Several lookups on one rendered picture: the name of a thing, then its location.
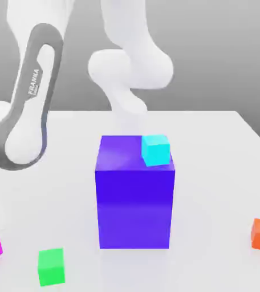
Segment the small green cube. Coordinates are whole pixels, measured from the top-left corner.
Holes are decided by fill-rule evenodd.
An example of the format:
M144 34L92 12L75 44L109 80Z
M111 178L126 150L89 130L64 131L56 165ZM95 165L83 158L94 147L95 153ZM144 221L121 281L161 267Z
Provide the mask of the small green cube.
M63 248L39 251L37 271L41 287L65 283Z

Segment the small cyan cube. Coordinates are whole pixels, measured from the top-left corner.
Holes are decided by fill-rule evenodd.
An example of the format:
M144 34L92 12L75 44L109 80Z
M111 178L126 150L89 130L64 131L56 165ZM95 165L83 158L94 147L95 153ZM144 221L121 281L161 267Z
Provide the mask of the small cyan cube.
M170 163L170 142L165 135L143 135L141 156L148 167Z

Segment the large purple box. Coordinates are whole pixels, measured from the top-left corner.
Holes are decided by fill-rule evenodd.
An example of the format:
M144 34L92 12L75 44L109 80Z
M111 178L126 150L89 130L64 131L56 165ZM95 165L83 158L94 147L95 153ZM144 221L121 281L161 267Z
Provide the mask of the large purple box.
M102 249L167 249L175 167L146 166L142 136L101 137L95 184Z

